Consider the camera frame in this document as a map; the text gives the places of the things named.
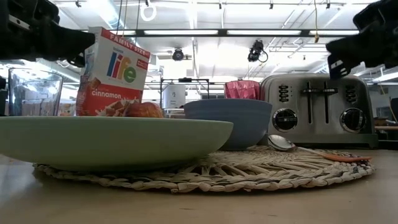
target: metal spoon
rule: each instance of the metal spoon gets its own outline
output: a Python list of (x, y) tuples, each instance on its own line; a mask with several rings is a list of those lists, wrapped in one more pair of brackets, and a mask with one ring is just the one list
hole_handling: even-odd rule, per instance
[(275, 134), (271, 134), (270, 136), (268, 136), (268, 144), (278, 151), (288, 151), (288, 150), (292, 150), (292, 149), (300, 149), (303, 151), (311, 152), (316, 155), (322, 156), (326, 159), (329, 159), (332, 161), (338, 161), (338, 162), (358, 162), (358, 161), (368, 161), (368, 160), (372, 159), (372, 157), (337, 156), (334, 154), (319, 152), (319, 151), (307, 149), (304, 147), (297, 147), (294, 143), (287, 140), (286, 138), (283, 138), (282, 136), (278, 136)]

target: woven placemat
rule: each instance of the woven placemat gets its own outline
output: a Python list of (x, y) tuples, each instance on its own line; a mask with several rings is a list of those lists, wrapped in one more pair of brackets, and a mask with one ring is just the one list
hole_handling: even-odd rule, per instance
[[(347, 152), (327, 152), (357, 157)], [(374, 172), (369, 161), (333, 162), (308, 152), (279, 152), (267, 146), (254, 146), (241, 152), (217, 151), (183, 166), (148, 173), (69, 172), (43, 164), (34, 164), (34, 167), (57, 179), (134, 190), (170, 189), (173, 193), (322, 187)]]

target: life cereal box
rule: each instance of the life cereal box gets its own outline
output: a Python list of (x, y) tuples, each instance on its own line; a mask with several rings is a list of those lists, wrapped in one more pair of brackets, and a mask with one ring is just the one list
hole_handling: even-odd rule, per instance
[(96, 42), (85, 50), (76, 99), (78, 116), (125, 116), (140, 103), (150, 53), (102, 27), (92, 27)]

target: stainless steel toaster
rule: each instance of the stainless steel toaster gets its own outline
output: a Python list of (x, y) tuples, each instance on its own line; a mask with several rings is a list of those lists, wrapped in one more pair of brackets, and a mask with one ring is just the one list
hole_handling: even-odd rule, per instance
[(273, 75), (261, 83), (260, 99), (272, 104), (269, 134), (302, 144), (378, 144), (368, 87), (356, 76)]

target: light green bowl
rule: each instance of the light green bowl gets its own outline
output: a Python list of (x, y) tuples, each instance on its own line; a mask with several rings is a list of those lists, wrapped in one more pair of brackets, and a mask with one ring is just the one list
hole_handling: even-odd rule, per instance
[(189, 119), (2, 117), (0, 154), (66, 170), (153, 169), (218, 150), (233, 123)]

